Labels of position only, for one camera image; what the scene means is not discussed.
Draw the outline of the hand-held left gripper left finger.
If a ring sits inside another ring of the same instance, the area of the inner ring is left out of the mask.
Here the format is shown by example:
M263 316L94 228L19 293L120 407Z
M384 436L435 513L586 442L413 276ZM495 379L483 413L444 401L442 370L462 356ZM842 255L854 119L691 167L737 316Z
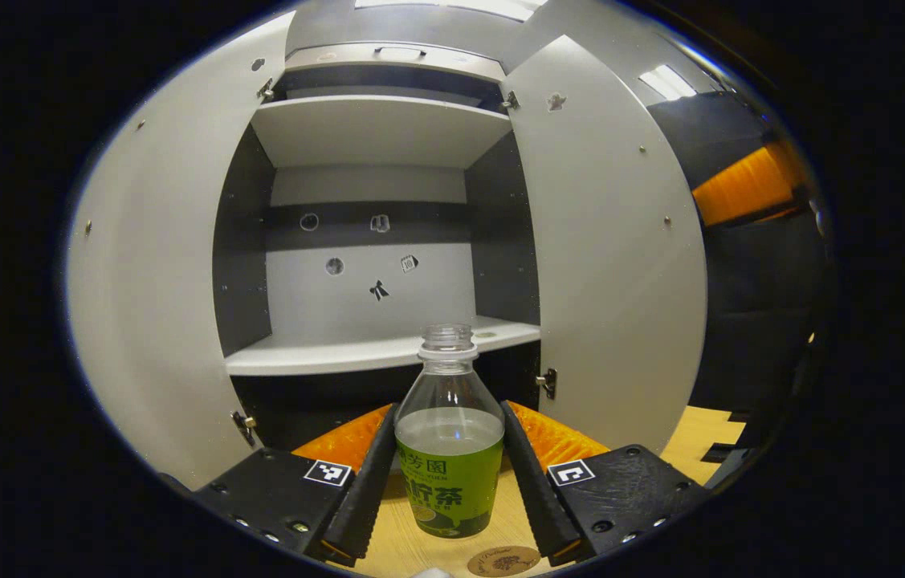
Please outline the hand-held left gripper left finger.
M292 555L352 568L370 546L396 457L397 404L365 433L365 456L298 456L261 449L195 490L193 501Z

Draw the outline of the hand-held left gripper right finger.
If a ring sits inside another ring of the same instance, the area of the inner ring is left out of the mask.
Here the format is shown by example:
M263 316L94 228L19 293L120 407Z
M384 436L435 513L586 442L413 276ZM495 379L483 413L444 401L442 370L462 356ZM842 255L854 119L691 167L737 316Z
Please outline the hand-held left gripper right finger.
M536 546L551 566L635 549L712 492L640 444L540 464L525 408L501 402L506 444Z

